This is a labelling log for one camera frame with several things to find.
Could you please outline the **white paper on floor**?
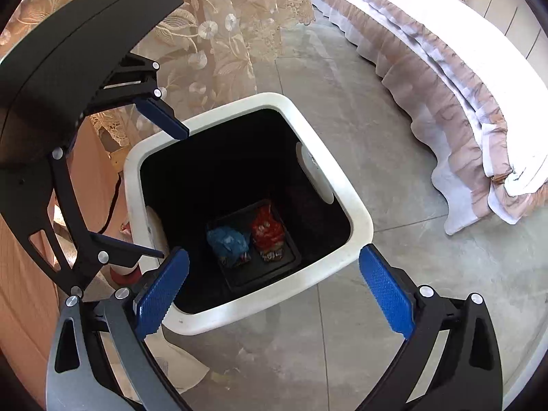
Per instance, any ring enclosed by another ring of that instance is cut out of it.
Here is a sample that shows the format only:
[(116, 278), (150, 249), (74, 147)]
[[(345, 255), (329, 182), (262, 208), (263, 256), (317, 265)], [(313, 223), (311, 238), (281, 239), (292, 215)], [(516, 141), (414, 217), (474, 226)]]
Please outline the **white paper on floor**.
[[(137, 392), (125, 374), (121, 359), (116, 352), (113, 340), (107, 333), (100, 333), (106, 355), (111, 364), (113, 374), (125, 397), (140, 403)], [(153, 355), (163, 374), (175, 387), (179, 394), (195, 387), (203, 380), (210, 368), (197, 360), (188, 352), (169, 343), (163, 336), (163, 331), (146, 336), (145, 344)]]

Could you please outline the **white square trash bin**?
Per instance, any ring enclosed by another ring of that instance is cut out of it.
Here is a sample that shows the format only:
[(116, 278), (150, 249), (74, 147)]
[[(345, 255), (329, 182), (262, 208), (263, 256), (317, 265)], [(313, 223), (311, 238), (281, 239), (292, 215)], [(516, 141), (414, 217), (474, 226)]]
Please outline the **white square trash bin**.
[[(189, 274), (163, 321), (193, 336), (295, 296), (354, 263), (372, 217), (330, 150), (289, 98), (262, 93), (186, 122), (189, 136), (158, 133), (124, 163), (133, 240), (181, 248)], [(228, 265), (207, 236), (227, 227), (250, 238), (260, 219), (282, 228), (282, 257), (251, 243)]]

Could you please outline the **blue snack wrapper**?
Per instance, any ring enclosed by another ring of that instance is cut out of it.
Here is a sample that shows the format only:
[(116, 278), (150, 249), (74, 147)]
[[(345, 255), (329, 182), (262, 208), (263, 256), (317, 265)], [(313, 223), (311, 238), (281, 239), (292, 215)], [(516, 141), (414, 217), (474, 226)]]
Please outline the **blue snack wrapper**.
[(207, 242), (219, 261), (227, 268), (251, 260), (250, 235), (221, 226), (207, 232)]

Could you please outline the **bed with ruffled skirt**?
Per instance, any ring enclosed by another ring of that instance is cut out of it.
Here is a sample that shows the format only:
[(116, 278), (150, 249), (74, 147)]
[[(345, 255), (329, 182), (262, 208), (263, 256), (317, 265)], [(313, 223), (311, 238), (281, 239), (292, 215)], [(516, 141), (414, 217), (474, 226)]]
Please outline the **bed with ruffled skirt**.
[(448, 234), (547, 202), (547, 87), (495, 26), (459, 0), (311, 1), (434, 152)]

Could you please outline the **embroidered beige tablecloth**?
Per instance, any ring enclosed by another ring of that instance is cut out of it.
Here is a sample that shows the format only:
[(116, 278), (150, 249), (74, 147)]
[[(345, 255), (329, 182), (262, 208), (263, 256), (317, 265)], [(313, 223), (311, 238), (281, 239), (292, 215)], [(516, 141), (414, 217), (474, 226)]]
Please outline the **embroidered beige tablecloth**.
[[(22, 0), (1, 33), (1, 60), (72, 0)], [(160, 65), (162, 99), (183, 121), (257, 92), (257, 63), (282, 52), (282, 28), (314, 21), (310, 0), (183, 0), (132, 50)], [(108, 152), (159, 131), (135, 106), (91, 116)]]

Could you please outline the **red snack wrapper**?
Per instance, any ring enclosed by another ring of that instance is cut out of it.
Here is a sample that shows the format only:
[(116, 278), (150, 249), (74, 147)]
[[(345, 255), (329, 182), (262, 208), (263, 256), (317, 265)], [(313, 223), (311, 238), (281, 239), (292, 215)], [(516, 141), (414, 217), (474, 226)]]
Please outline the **red snack wrapper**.
[(253, 243), (266, 263), (282, 260), (285, 231), (271, 209), (271, 204), (261, 205), (250, 225)]

